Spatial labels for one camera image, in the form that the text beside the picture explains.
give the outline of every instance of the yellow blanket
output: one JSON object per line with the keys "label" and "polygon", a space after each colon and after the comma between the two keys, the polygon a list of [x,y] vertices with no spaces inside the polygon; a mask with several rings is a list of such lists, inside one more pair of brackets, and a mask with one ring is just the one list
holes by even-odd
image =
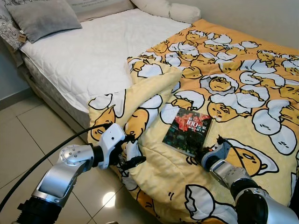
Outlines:
{"label": "yellow blanket", "polygon": [[[236,150],[227,161],[288,205],[299,175],[296,50],[199,20],[128,66],[134,85],[91,100],[90,125],[116,122],[135,136],[124,156],[147,160],[119,174],[145,209],[164,223],[237,223],[229,190],[162,144],[178,108],[213,117],[205,146],[228,138]],[[89,142],[103,131],[89,133]]]}

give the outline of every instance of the metal robot arm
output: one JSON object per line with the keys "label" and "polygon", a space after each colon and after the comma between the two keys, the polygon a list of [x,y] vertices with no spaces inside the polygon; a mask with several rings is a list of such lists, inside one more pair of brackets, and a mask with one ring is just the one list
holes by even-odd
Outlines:
{"label": "metal robot arm", "polygon": [[132,168],[145,157],[135,157],[133,162],[121,160],[121,144],[128,136],[118,124],[112,124],[103,134],[97,146],[70,145],[64,147],[57,163],[45,174],[31,195],[18,209],[22,211],[15,224],[53,224],[68,200],[77,177],[92,167],[106,169],[120,163]]}
{"label": "metal robot arm", "polygon": [[245,168],[225,161],[231,145],[222,137],[214,150],[203,149],[197,156],[202,167],[224,187],[230,190],[240,224],[299,224],[290,208],[276,202],[268,192],[257,185]]}

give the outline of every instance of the book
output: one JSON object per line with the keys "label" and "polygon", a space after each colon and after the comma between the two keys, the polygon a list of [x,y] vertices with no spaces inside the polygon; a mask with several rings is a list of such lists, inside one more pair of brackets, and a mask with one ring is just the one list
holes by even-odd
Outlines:
{"label": "book", "polygon": [[173,149],[194,157],[203,147],[212,118],[198,112],[179,109],[163,139]]}

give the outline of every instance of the white mattress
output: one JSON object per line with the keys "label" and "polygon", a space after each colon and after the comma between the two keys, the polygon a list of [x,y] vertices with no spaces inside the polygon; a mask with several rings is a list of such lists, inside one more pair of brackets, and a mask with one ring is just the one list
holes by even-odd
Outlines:
{"label": "white mattress", "polygon": [[21,51],[73,107],[84,112],[90,99],[131,86],[125,69],[128,56],[190,26],[139,9],[81,24],[83,29],[28,42]]}

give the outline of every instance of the tile floor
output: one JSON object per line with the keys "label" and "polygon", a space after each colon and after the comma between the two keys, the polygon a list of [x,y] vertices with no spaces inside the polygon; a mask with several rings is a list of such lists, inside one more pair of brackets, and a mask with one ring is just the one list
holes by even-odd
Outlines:
{"label": "tile floor", "polygon": [[[40,99],[33,96],[0,111],[0,201],[21,175],[74,132]],[[80,138],[70,144],[83,144]],[[17,207],[31,196],[45,172],[57,161],[57,153],[39,166],[15,191],[3,211],[0,224],[20,214]],[[128,193],[110,169],[83,173],[57,220],[57,224],[157,224]]]}

